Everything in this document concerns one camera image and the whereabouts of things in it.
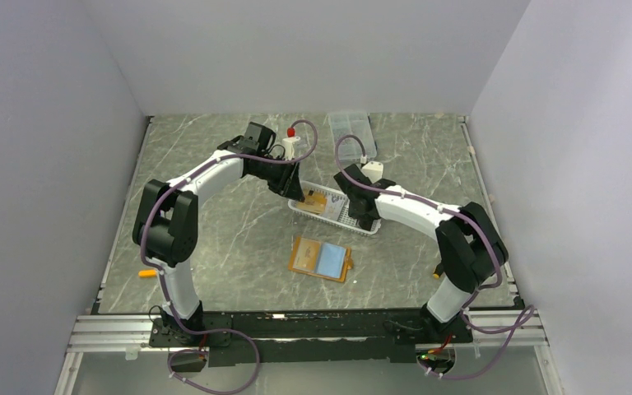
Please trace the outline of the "white plastic basket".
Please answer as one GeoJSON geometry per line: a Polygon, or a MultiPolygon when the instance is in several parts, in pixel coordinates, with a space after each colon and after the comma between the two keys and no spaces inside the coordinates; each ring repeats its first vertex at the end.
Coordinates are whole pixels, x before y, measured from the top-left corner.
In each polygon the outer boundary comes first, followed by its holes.
{"type": "Polygon", "coordinates": [[[375,235],[379,231],[381,220],[363,229],[358,220],[350,216],[350,200],[340,190],[308,181],[302,181],[301,188],[305,200],[288,201],[288,207],[295,213],[363,235],[375,235]]]}

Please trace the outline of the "orange leather card holder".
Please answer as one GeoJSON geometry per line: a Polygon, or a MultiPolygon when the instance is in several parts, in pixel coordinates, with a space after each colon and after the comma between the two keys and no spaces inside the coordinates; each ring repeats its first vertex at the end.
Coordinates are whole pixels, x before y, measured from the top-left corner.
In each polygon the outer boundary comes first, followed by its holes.
{"type": "Polygon", "coordinates": [[[317,267],[314,272],[297,272],[290,270],[290,260],[287,264],[287,269],[291,272],[296,272],[310,277],[317,277],[328,281],[335,281],[338,283],[344,283],[346,281],[347,273],[353,268],[354,261],[351,257],[351,248],[341,245],[322,242],[320,254],[318,257],[317,267]]]}

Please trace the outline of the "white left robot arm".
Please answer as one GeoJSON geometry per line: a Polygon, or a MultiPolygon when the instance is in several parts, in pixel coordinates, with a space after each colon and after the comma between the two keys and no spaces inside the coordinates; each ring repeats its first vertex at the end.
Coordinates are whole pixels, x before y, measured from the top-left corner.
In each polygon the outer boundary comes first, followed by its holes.
{"type": "Polygon", "coordinates": [[[205,330],[202,302],[193,284],[189,259],[198,243],[202,205],[227,185],[246,176],[261,179],[280,197],[302,202],[299,170],[307,153],[274,156],[277,135],[251,122],[244,134],[222,142],[200,165],[169,181],[152,179],[143,190],[132,240],[142,263],[156,271],[164,297],[162,318],[182,345],[197,343],[205,330]]]}

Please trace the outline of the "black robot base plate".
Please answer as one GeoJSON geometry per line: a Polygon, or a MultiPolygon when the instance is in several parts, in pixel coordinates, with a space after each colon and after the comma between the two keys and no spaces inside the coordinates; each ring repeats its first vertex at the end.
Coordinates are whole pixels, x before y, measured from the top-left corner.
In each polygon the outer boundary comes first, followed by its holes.
{"type": "Polygon", "coordinates": [[[387,360],[413,363],[425,348],[472,342],[460,318],[434,323],[422,308],[286,312],[206,312],[209,333],[183,332],[164,314],[152,320],[149,346],[207,348],[211,367],[263,363],[387,360]]]}

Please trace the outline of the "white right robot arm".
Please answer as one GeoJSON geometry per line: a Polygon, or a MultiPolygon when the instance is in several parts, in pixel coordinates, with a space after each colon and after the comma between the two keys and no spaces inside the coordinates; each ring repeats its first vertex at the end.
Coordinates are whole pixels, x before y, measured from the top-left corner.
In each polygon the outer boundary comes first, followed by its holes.
{"type": "Polygon", "coordinates": [[[445,278],[421,315],[421,332],[432,342],[449,335],[452,320],[492,276],[501,281],[509,253],[486,209],[469,202],[448,205],[410,193],[389,179],[371,181],[358,165],[333,176],[348,197],[349,216],[368,230],[376,220],[395,221],[438,244],[445,278]]]}

